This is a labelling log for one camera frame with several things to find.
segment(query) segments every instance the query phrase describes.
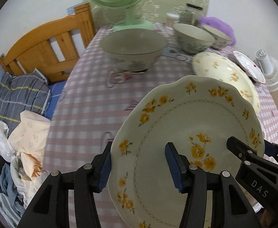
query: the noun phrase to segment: floral plate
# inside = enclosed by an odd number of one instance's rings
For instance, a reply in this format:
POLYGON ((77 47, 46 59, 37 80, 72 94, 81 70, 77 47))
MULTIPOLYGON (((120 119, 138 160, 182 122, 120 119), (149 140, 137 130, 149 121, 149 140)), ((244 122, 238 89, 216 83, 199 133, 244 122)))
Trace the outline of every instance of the floral plate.
MULTIPOLYGON (((232 85, 185 76, 153 89, 127 117, 111 148, 108 189, 131 228, 179 227, 187 195, 180 194, 164 155, 167 142, 205 171, 236 175, 240 160, 226 142, 235 136, 259 156, 265 144, 252 105, 232 85)), ((211 220, 208 195, 207 227, 211 220)))
POLYGON ((209 52, 197 54, 192 62, 195 73, 202 77, 212 77, 237 88, 241 96, 249 101, 259 114, 258 93, 246 73, 229 59, 209 52))
POLYGON ((236 50, 233 51, 233 55, 239 62, 240 67, 247 73, 249 77, 252 77, 252 79, 256 82, 262 84, 266 83, 264 74, 250 58, 236 50))

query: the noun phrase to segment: jar lid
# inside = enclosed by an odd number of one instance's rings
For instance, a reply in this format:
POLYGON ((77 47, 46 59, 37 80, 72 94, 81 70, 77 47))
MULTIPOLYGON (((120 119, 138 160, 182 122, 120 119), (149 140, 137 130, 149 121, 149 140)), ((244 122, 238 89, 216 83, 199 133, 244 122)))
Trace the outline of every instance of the jar lid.
POLYGON ((166 17, 175 21, 180 19, 180 16, 176 13, 166 13, 166 17))
POLYGON ((199 11, 202 11, 202 10, 203 10, 202 7, 199 7, 199 6, 196 6, 196 5, 194 5, 194 4, 190 4, 190 3, 187 3, 186 6, 187 6, 187 7, 194 8, 194 9, 197 9, 197 10, 199 10, 199 11))

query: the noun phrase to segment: purple cloth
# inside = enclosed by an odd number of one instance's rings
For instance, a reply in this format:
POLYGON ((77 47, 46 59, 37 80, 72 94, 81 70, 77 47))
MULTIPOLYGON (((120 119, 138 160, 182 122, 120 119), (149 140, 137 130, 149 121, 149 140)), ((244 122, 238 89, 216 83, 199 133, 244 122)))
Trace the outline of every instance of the purple cloth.
POLYGON ((229 24, 226 24, 225 22, 221 21, 216 17, 204 17, 204 16, 201 17, 201 24, 216 28, 219 31, 227 34, 232 39, 232 42, 230 42, 229 45, 236 44, 234 30, 229 24))

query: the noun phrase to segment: pink checkered tablecloth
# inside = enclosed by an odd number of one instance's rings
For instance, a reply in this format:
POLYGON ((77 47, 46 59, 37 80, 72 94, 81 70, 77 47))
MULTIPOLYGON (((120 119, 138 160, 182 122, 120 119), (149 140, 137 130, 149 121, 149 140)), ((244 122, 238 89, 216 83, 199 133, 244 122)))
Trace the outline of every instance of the pink checkered tablecloth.
MULTIPOLYGON (((173 31, 160 24, 155 25, 155 31, 169 41, 160 60, 145 74, 126 75, 123 80, 111 71, 110 60, 99 48, 100 40, 110 30, 98 31, 70 74, 56 107, 45 151, 45 170, 65 173, 90 163, 114 139, 126 117, 148 92, 194 74, 192 57, 179 52, 173 31)), ((227 46, 221 51, 209 51, 232 58, 235 49, 227 46)), ((278 144, 277 107, 265 85, 256 89, 265 139, 278 144)), ((95 203, 103 228, 128 227, 115 209, 107 188, 95 195, 95 203)), ((73 191, 69 194, 69 213, 70 227, 76 227, 73 191)))

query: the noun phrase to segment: wooden headboard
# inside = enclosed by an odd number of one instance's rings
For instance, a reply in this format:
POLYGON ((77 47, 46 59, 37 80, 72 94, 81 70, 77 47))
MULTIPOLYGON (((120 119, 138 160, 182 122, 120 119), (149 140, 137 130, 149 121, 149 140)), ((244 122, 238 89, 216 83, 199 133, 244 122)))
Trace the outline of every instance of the wooden headboard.
POLYGON ((77 6, 75 15, 45 23, 21 37, 8 51, 0 57, 0 65, 6 72, 21 75, 40 70, 52 81, 68 78, 69 73, 79 59, 70 31, 79 29, 84 46, 87 47, 95 35, 94 23, 88 3, 77 6), (55 38, 65 57, 59 62, 49 39, 55 38))

